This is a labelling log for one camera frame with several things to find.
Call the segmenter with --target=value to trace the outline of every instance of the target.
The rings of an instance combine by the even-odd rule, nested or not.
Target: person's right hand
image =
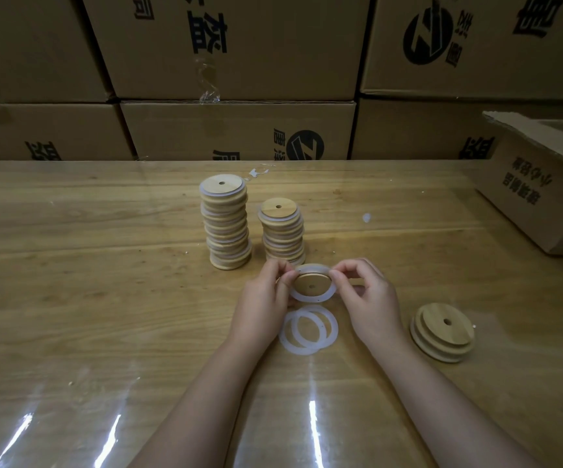
[[[340,297],[345,302],[355,333],[374,353],[384,346],[409,345],[401,323],[395,287],[365,258],[345,259],[330,271]],[[363,278],[363,286],[353,286],[349,278]]]

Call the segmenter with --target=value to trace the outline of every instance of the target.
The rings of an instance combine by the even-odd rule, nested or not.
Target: stack of bamboo lids
[[[262,222],[262,242],[267,258],[279,258],[292,265],[305,262],[303,217],[299,207],[287,198],[270,198],[258,211]]]
[[[461,361],[474,347],[472,322],[447,304],[420,307],[411,321],[410,332],[422,351],[447,363]]]
[[[245,181],[233,174],[208,177],[199,184],[199,195],[210,262],[224,270],[244,265],[251,258]]]

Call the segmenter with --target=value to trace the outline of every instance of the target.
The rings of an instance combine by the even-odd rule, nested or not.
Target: open cardboard box
[[[563,120],[484,111],[507,133],[476,187],[549,254],[563,254]]]

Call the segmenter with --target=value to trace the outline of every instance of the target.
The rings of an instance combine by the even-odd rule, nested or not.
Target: stacked cardboard boxes
[[[370,0],[84,0],[143,160],[346,159]]]
[[[484,110],[563,118],[563,0],[377,0],[353,159],[485,158]]]
[[[0,159],[132,160],[75,0],[0,0]]]

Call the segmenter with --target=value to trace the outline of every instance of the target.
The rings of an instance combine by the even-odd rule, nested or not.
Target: hand
[[[231,320],[229,338],[259,358],[282,328],[290,286],[298,275],[287,261],[269,259],[260,274],[245,284]]]
[[[369,260],[345,259],[330,272],[345,302],[355,333],[371,353],[384,346],[408,346],[401,323],[398,298],[392,283]],[[364,286],[352,286],[348,278],[363,278]]]

